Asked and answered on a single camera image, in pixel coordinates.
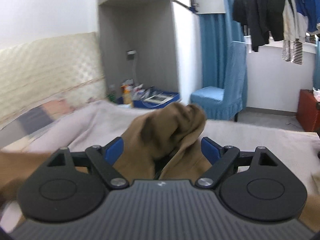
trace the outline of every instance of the blue chair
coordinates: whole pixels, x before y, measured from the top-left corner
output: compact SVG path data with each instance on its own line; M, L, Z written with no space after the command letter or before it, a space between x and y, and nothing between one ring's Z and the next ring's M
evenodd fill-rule
M246 47L233 41L228 48L224 89L202 88L191 94L191 102L198 104L208 119L230 120L242 110L242 90L246 72Z

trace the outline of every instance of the blue gripper pad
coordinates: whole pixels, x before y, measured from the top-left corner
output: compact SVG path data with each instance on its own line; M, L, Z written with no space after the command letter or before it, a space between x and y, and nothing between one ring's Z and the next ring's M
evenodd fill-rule
M201 140L201 151L207 160L214 165L223 155L223 147L215 143L208 137L203 137Z
M113 141L108 143L105 147L104 159L110 164L113 165L120 157L124 149L124 142L121 137L115 138Z

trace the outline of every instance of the blue curtain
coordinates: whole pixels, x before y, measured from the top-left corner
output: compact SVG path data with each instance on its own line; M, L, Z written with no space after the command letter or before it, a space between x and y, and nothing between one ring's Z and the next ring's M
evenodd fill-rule
M320 39L317 42L316 66L313 72L313 86L320 89Z
M224 88L228 47L232 41L244 42L241 26L232 19L233 0L224 0L226 13L200 14L203 87ZM247 103L247 74L242 94Z

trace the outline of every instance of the blue shirt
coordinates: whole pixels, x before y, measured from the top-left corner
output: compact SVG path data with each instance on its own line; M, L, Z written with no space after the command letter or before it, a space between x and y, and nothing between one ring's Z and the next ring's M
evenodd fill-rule
M320 0L297 0L297 12L308 17L308 32L318 31L320 24Z

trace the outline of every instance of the cream padded headboard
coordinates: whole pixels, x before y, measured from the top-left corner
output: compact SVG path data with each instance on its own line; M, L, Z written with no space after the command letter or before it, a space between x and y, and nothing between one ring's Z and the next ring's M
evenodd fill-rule
M90 94L103 98L105 90L95 33L42 39L0 50L0 124L62 91L72 91L71 100L82 103Z

